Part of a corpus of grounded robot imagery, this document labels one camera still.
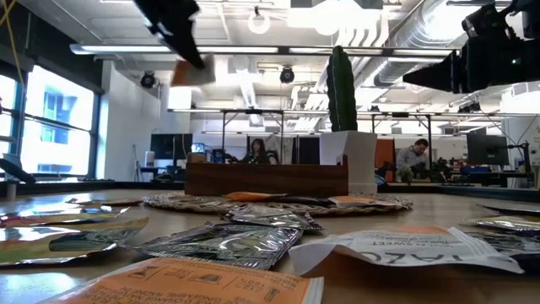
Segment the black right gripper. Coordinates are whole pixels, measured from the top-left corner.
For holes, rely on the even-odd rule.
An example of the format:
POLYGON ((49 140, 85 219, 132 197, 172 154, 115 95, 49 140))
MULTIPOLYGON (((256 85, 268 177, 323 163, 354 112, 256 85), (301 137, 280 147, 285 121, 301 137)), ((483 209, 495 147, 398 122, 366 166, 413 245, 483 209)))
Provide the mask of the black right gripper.
POLYGON ((491 86, 540 80, 540 40, 491 41, 471 38, 460 56, 452 51, 442 62, 402 76, 404 83, 434 90, 472 93, 491 86))

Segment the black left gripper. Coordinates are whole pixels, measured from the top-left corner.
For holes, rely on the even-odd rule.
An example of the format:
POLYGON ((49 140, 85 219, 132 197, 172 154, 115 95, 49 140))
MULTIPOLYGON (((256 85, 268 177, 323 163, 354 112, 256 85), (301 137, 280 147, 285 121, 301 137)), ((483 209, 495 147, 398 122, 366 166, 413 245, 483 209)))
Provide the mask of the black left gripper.
POLYGON ((194 16, 200 8, 195 0, 133 0, 143 15, 143 23, 162 42, 192 66, 203 69, 205 63, 192 33, 194 16))

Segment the orange white Tazo tea packet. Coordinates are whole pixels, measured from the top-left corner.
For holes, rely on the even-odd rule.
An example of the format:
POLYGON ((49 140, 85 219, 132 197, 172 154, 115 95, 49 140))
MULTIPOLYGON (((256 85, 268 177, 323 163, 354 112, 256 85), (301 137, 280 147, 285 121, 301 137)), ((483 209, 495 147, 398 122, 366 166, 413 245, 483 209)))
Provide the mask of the orange white Tazo tea packet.
POLYGON ((397 203, 365 196, 336 196, 330 197, 328 200, 336 204, 339 208, 398 206, 397 203))
POLYGON ((321 304, 322 277, 182 258, 151 258, 105 274, 45 304, 321 304))
POLYGON ((187 61, 177 60, 170 86, 194 87, 213 83, 216 80, 214 55, 205 55, 202 62, 203 68, 196 68, 187 61))
POLYGON ((225 194, 224 197, 232 202, 267 202, 278 198, 285 198, 286 193, 254 193, 254 192, 232 192, 225 194))
POLYGON ((331 253, 388 267, 463 264, 515 274, 525 272, 514 258, 455 227, 447 230, 431 226, 356 231, 289 249, 291 262, 298 274, 307 274, 331 253))

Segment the brown wooden tea box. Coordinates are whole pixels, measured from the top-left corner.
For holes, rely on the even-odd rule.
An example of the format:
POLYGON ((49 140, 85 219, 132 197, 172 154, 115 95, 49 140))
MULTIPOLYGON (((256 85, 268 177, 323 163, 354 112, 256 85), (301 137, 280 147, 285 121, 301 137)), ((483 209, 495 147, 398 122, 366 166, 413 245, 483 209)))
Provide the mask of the brown wooden tea box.
POLYGON ((327 198, 348 194, 348 158, 335 165, 248 165, 189 163, 185 193, 222 196, 233 192, 327 198))

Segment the long ceiling light bar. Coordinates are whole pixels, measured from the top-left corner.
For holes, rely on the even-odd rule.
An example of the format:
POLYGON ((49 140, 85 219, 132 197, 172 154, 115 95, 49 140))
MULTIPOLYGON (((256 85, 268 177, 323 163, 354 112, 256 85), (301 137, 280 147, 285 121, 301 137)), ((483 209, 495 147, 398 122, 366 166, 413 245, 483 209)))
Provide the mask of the long ceiling light bar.
MULTIPOLYGON (((70 49, 77 55, 120 55, 120 54, 172 54, 167 46, 158 45, 81 45, 72 44, 70 49)), ((201 54, 215 55, 275 55, 275 56, 329 56, 332 46, 199 46, 201 54)), ((355 57, 405 57, 439 58, 446 57, 453 48, 395 48, 345 46, 344 51, 355 57)))

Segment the black computer monitor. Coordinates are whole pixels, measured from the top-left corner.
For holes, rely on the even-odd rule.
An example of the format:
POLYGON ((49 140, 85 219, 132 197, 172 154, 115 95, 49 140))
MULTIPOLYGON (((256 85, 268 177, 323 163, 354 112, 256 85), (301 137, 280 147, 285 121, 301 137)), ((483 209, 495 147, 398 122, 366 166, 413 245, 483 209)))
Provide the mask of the black computer monitor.
POLYGON ((192 134, 154 133, 150 139, 150 150, 159 160, 185 160, 192 152, 192 134))
POLYGON ((471 165, 510 164, 507 139, 503 136, 467 134, 467 159, 471 165))

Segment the person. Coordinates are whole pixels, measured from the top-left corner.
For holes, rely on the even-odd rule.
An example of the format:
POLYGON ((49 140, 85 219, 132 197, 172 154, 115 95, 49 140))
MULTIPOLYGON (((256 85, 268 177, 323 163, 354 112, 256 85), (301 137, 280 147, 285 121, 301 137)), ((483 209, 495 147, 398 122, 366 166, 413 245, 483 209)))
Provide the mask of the person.
POLYGON ((278 154, 274 150, 266 150, 262 139, 256 138, 251 142, 250 152, 241 161, 251 165, 278 165, 278 154))
POLYGON ((422 166, 427 169, 429 167, 429 157, 425 154, 425 150, 428 147, 429 142, 421 138, 409 147, 400 149, 397 153, 397 168, 422 166))

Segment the green cactus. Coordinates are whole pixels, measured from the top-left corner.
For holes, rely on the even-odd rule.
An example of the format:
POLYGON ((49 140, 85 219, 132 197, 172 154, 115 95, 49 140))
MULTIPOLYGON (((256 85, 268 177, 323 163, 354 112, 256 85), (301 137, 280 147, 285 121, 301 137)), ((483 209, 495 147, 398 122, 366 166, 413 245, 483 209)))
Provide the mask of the green cactus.
POLYGON ((348 53, 335 46, 327 65, 327 97, 332 132, 357 131, 354 75, 348 53))

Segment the white ceiling lamp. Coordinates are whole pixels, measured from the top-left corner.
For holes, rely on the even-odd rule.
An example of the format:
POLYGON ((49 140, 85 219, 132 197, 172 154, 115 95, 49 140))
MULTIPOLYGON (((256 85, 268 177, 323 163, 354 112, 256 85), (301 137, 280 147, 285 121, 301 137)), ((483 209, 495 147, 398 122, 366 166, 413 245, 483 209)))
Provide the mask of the white ceiling lamp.
POLYGON ((312 8, 290 8, 286 23, 290 28, 313 29, 330 36, 343 29, 368 29, 381 13, 381 8, 363 8, 356 0, 324 0, 312 8))

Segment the white planter pot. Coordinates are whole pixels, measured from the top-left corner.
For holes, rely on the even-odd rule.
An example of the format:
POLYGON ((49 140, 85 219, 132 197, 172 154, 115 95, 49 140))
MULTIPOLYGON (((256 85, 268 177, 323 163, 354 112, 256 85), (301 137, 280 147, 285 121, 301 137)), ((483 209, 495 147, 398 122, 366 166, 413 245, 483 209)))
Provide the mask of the white planter pot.
POLYGON ((340 131, 320 135, 320 164, 335 165, 346 155, 348 190, 351 193, 377 193, 375 148, 377 135, 358 131, 340 131))

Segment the black partition panel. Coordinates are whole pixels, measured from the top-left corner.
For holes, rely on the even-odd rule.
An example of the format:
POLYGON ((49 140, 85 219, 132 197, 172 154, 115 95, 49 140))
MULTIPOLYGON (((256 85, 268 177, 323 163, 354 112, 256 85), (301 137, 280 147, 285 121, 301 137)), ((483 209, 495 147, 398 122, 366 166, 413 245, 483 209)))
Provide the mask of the black partition panel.
POLYGON ((298 137, 294 142, 294 163, 301 165, 319 165, 319 148, 320 139, 318 137, 298 137))

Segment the round woven placemat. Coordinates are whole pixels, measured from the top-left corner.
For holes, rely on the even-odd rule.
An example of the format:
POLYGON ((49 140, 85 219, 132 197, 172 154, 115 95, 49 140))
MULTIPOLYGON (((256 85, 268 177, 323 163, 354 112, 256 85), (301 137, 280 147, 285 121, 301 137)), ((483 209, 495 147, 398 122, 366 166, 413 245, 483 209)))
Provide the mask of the round woven placemat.
POLYGON ((143 197, 143 202, 150 207, 157 209, 170 209, 181 212, 192 212, 199 214, 226 214, 235 206, 245 206, 255 204, 264 207, 274 207, 287 209, 295 213, 308 212, 313 217, 335 217, 353 216, 369 213, 388 213, 396 211, 410 210, 413 202, 408 198, 388 196, 382 194, 357 193, 357 196, 372 197, 387 202, 397 203, 398 206, 377 206, 377 207, 336 207, 324 208, 314 205, 304 204, 283 204, 274 202, 232 202, 225 197, 193 196, 183 192, 161 193, 143 197))

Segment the black slanted bar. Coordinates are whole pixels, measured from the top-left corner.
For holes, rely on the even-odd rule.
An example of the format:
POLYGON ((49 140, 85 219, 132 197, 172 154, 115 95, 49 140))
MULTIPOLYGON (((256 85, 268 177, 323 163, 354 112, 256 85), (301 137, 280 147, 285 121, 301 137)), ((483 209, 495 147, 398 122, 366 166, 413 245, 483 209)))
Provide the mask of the black slanted bar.
POLYGON ((4 170, 9 175, 19 179, 21 182, 27 184, 36 183, 36 179, 31 174, 22 170, 19 166, 15 165, 9 160, 6 160, 5 158, 0 158, 0 169, 4 170))

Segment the silver ventilation duct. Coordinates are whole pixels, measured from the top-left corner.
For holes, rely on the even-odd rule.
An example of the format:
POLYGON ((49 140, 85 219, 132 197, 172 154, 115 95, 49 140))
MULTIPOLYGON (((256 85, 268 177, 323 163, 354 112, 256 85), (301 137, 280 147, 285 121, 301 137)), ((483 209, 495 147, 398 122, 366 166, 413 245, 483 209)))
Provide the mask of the silver ventilation duct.
MULTIPOLYGON (((451 44, 464 34, 462 21, 474 11, 473 7, 450 6, 447 1, 424 0, 411 17, 387 40, 387 47, 436 48, 451 44)), ((419 63, 386 61, 378 67, 374 85, 388 87, 419 63)))

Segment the black aluminium table frame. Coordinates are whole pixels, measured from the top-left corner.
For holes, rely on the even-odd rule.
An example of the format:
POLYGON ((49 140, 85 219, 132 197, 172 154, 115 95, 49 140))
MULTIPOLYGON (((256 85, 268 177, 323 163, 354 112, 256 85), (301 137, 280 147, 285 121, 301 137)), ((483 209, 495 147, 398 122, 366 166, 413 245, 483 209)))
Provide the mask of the black aluminium table frame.
MULTIPOLYGON (((81 193, 105 190, 183 190, 181 183, 152 183, 152 182, 45 182, 36 184, 19 184, 18 195, 44 195, 54 193, 81 193)), ((517 202, 540 204, 540 191, 531 189, 509 189, 499 187, 458 187, 441 186, 434 183, 427 185, 389 184, 379 187, 379 193, 406 194, 446 194, 475 198, 492 198, 517 202)))

